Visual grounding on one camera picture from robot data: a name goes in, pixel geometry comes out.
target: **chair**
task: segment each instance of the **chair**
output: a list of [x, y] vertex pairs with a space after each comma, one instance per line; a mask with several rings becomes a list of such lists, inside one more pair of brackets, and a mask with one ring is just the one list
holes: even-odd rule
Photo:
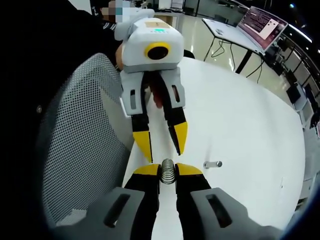
[[122, 185], [134, 140], [121, 92], [119, 73], [98, 53], [51, 101], [36, 144], [45, 165], [42, 201], [50, 228], [74, 212], [84, 217], [93, 201]]

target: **laptop screen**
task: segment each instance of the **laptop screen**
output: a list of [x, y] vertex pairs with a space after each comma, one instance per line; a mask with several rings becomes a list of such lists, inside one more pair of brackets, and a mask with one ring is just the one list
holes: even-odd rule
[[288, 23], [281, 18], [252, 6], [237, 25], [253, 41], [261, 46], [263, 51], [280, 36]]

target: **coil spring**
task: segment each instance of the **coil spring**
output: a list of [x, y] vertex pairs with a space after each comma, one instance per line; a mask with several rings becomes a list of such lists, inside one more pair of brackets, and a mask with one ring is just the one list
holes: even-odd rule
[[175, 165], [171, 159], [167, 158], [162, 161], [160, 181], [167, 185], [176, 181]]

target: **desk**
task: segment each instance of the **desk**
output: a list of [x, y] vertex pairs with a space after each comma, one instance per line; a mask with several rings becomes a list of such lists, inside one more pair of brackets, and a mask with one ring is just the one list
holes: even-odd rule
[[165, 21], [167, 24], [177, 29], [182, 34], [182, 28], [185, 19], [185, 14], [183, 12], [156, 11], [154, 17]]
[[[257, 224], [283, 230], [304, 180], [305, 146], [298, 114], [267, 89], [219, 66], [184, 57], [179, 67], [188, 122], [184, 153], [177, 155], [163, 110], [150, 100], [154, 163], [170, 158], [199, 168], [212, 188], [221, 188], [239, 201]], [[223, 165], [204, 169], [205, 161]], [[123, 185], [146, 164], [134, 143]], [[153, 240], [182, 239], [176, 199], [175, 184], [161, 183]]]
[[241, 2], [238, 2], [238, 1], [236, 1], [236, 0], [226, 0], [227, 2], [233, 2], [233, 3], [235, 3], [236, 4], [236, 6], [238, 6], [238, 7], [242, 7], [242, 8], [244, 8], [244, 9], [249, 9], [249, 7], [248, 6], [246, 6], [246, 5], [244, 5], [244, 4], [242, 4]]
[[203, 18], [202, 21], [213, 35], [212, 43], [211, 43], [211, 45], [208, 49], [208, 52], [206, 53], [203, 61], [206, 61], [208, 54], [210, 52], [210, 49], [212, 48], [216, 38], [228, 41], [231, 44], [235, 44], [235, 45], [238, 45], [244, 49], [247, 49], [245, 56], [243, 57], [240, 65], [238, 66], [238, 68], [235, 71], [237, 74], [241, 73], [242, 69], [247, 64], [252, 53], [262, 54], [262, 55], [265, 54], [261, 48], [259, 48], [257, 45], [255, 45], [245, 34], [243, 34], [236, 27], [222, 23], [222, 22], [206, 19], [206, 18]]

